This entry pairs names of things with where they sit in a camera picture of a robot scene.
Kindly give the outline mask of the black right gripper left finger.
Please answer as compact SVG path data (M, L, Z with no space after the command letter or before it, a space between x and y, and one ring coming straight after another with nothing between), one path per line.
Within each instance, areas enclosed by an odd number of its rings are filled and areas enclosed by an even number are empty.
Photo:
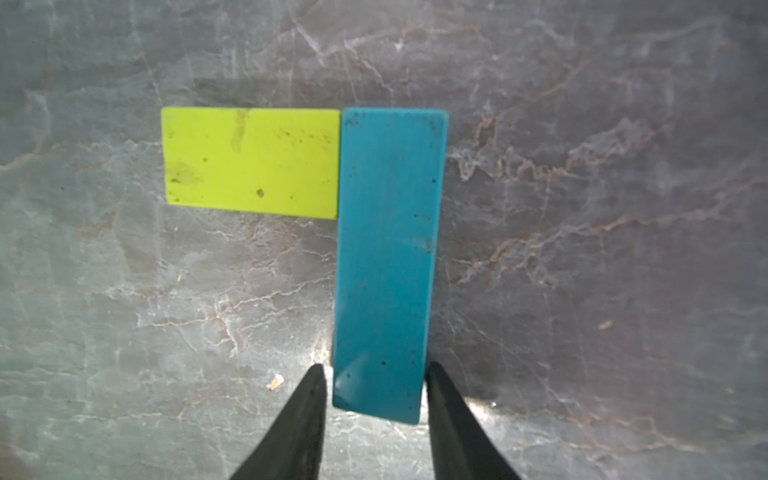
M323 366L312 365L233 479L316 479L327 411Z

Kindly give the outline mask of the lime green short block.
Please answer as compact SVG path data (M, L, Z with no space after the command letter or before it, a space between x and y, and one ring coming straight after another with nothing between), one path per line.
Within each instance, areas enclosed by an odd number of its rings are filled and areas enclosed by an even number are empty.
M338 215L338 110L165 107L161 135L171 205Z

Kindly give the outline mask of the teal long block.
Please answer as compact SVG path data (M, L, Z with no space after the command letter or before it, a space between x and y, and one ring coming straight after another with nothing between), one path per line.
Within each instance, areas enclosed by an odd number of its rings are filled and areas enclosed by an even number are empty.
M416 425L427 356L449 115L342 113L335 407Z

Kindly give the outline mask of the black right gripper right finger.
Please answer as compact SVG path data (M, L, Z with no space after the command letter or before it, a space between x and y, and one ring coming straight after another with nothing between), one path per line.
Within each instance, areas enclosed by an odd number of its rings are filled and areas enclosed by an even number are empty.
M520 476L499 453L445 369L426 368L430 446L437 480L512 479Z

